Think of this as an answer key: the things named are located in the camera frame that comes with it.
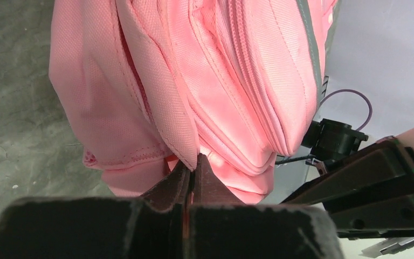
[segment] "pink fabric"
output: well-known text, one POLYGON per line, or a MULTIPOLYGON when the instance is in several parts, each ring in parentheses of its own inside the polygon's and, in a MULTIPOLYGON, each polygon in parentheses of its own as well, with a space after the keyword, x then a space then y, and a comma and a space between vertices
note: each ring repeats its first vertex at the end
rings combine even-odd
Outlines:
MULTIPOLYGON (((309 0, 324 73, 334 0, 309 0)), ((240 199, 273 188, 315 113, 296 1, 56 0, 50 78, 84 164, 137 196, 199 152, 240 199)))

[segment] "zipper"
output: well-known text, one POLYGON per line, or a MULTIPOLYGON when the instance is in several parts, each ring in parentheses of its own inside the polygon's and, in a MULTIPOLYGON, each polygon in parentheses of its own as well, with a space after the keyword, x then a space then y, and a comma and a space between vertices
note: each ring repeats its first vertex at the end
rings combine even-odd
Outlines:
POLYGON ((261 125, 263 126, 267 137, 271 139, 275 148, 281 151, 282 147, 280 145, 280 141, 278 141, 275 131, 271 130, 275 127, 273 126, 270 115, 266 112, 266 107, 260 98, 260 82, 258 80, 259 75, 257 75, 256 71, 253 69, 253 64, 251 64, 252 55, 250 45, 247 40, 248 35, 246 32, 243 1, 228 0, 228 7, 234 49, 238 57, 238 63, 240 70, 242 71, 243 79, 245 80, 244 88, 246 89, 252 105, 258 112, 258 117, 260 118, 261 125))

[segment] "white wall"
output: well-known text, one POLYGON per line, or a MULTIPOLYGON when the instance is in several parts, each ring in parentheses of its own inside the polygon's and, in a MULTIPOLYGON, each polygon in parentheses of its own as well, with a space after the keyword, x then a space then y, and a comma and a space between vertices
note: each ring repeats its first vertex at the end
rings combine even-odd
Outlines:
MULTIPOLYGON (((352 88, 371 100, 365 133, 381 138, 414 127, 414 0, 343 0, 327 62, 328 91, 352 88)), ((341 93, 320 114, 357 127, 367 106, 341 93)))

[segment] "black cable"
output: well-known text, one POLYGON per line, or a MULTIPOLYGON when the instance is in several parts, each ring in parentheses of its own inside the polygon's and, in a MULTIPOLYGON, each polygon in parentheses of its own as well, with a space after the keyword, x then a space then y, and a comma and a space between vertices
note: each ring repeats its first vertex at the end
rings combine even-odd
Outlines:
POLYGON ((282 159, 280 161, 276 161, 275 164, 276 165, 283 165, 284 163, 297 162, 297 161, 301 161, 301 160, 311 159, 311 158, 314 158, 314 157, 315 156, 313 156, 313 155, 305 155, 305 156, 300 156, 298 158, 282 159))
POLYGON ((372 104, 370 103, 369 99, 361 92, 357 91, 357 90, 353 90, 353 89, 341 89, 341 90, 337 90, 334 91, 330 94, 328 94, 323 100, 321 100, 320 102, 320 107, 321 105, 331 96, 338 94, 338 93, 345 93, 345 92, 349 92, 349 93, 355 93, 357 95, 359 95, 361 98, 364 99, 364 101, 367 103, 367 106, 369 107, 369 114, 367 116, 367 119, 365 120, 365 122, 356 130, 360 131, 362 130, 364 127, 366 127, 366 125, 369 123, 370 119, 372 118, 372 104))

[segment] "concrete surface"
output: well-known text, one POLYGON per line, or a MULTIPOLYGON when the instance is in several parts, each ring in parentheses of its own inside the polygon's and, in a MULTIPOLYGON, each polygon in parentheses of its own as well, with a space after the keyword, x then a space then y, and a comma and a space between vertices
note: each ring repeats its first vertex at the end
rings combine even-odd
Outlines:
POLYGON ((47 68, 53 0, 0 1, 0 212, 22 196, 110 195, 81 164, 47 68))

